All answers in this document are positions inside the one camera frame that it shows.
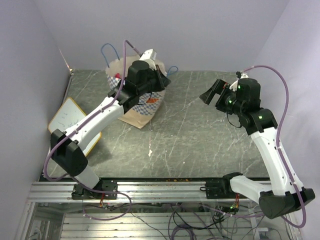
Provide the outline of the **blue checkered paper bag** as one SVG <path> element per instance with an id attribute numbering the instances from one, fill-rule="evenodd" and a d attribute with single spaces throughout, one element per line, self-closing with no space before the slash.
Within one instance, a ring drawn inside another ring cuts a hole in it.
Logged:
<path id="1" fill-rule="evenodd" d="M 142 54 L 137 53 L 136 55 L 126 56 L 125 58 L 123 58 L 119 56 L 117 50 L 114 48 L 113 50 L 115 52 L 116 59 L 113 61 L 108 61 L 104 53 L 104 48 L 107 46 L 110 46 L 111 48 L 114 47 L 110 43 L 105 43 L 100 48 L 100 52 L 106 62 L 105 73 L 108 85 L 111 89 L 114 89 L 122 79 L 123 69 L 125 69 L 125 71 L 127 72 L 132 63 L 134 61 L 138 61 Z M 172 74 L 170 71 L 166 72 L 165 64 L 162 61 L 158 60 L 157 56 L 155 58 L 155 65 L 159 65 L 159 68 L 164 76 L 167 77 Z M 117 73 L 120 74 L 120 78 L 115 77 L 115 74 Z M 152 118 L 156 114 L 162 101 L 164 100 L 165 93 L 166 91 L 162 90 L 159 92 L 150 92 L 142 95 L 139 98 L 138 104 L 131 108 L 122 117 L 120 117 L 119 120 L 130 124 L 138 129 L 143 128 L 152 120 Z"/>

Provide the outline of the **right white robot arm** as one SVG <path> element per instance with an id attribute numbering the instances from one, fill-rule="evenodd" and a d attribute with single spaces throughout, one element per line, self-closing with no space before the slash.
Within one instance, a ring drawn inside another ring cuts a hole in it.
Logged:
<path id="1" fill-rule="evenodd" d="M 238 117 L 259 150 L 270 179 L 270 185 L 263 185 L 242 173 L 230 173 L 222 177 L 221 194 L 226 198 L 243 195 L 256 202 L 267 218 L 274 219 L 300 210 L 315 199 L 315 193 L 304 187 L 281 149 L 277 139 L 280 128 L 273 113 L 260 106 L 260 92 L 260 84 L 252 78 L 239 79 L 235 87 L 217 79 L 199 98 L 209 105 L 219 95 L 216 109 Z"/>

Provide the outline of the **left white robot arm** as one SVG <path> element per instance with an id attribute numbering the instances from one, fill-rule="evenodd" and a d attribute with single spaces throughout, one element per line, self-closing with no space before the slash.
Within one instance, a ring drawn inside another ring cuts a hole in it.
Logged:
<path id="1" fill-rule="evenodd" d="M 83 150 L 99 132 L 138 105 L 141 96 L 161 92 L 170 82 L 158 65 L 151 67 L 145 60 L 134 61 L 127 76 L 95 110 L 65 131 L 56 129 L 51 133 L 47 159 L 82 184 L 89 198 L 98 198 L 102 193 L 101 180 L 90 168 Z"/>

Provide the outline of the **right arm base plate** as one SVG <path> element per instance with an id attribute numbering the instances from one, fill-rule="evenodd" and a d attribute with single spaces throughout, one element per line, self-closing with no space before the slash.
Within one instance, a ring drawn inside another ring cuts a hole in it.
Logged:
<path id="1" fill-rule="evenodd" d="M 212 199 L 235 199 L 236 193 L 225 183 L 222 178 L 214 178 L 206 181 L 204 185 L 206 198 Z"/>

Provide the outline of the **small whiteboard yellow frame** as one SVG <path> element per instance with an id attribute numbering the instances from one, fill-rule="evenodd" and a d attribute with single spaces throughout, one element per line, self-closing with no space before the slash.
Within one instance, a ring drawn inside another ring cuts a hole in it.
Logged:
<path id="1" fill-rule="evenodd" d="M 85 112 L 77 105 L 77 103 L 71 97 L 67 97 L 49 122 L 47 128 L 50 133 L 56 129 L 63 132 L 73 125 L 76 125 L 85 116 Z"/>

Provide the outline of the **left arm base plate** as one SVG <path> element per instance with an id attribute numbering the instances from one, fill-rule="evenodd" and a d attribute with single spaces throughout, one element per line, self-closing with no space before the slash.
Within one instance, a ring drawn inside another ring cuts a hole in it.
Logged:
<path id="1" fill-rule="evenodd" d="M 84 187 L 81 183 L 73 186 L 71 193 L 72 200 L 115 200 L 117 198 L 118 184 L 114 180 L 101 179 L 98 184 L 89 189 Z"/>

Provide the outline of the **aluminium frame rail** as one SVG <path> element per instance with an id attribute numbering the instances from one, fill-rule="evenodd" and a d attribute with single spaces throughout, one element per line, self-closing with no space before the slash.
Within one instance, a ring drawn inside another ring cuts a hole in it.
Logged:
<path id="1" fill-rule="evenodd" d="M 75 182 L 34 182 L 31 185 L 27 201 L 30 203 L 98 203 L 100 199 L 73 199 L 72 193 L 78 186 Z M 204 181 L 158 181 L 158 182 L 117 182 L 121 194 L 116 199 L 106 199 L 107 203 L 176 203 L 232 201 L 231 196 L 214 195 L 208 199 L 200 188 Z"/>

